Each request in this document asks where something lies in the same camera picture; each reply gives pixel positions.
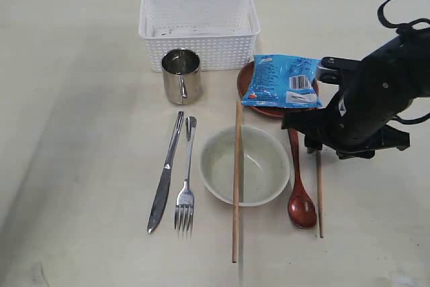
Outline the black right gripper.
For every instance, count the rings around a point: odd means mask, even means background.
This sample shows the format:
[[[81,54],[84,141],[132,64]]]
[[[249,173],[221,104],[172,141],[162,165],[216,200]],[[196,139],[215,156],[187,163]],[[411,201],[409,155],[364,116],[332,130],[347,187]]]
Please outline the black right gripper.
[[[304,144],[340,159],[371,159],[381,149],[409,147],[409,134],[387,125],[417,97],[429,97],[429,37],[398,36],[345,73],[326,108],[287,113],[282,129],[309,132]]]

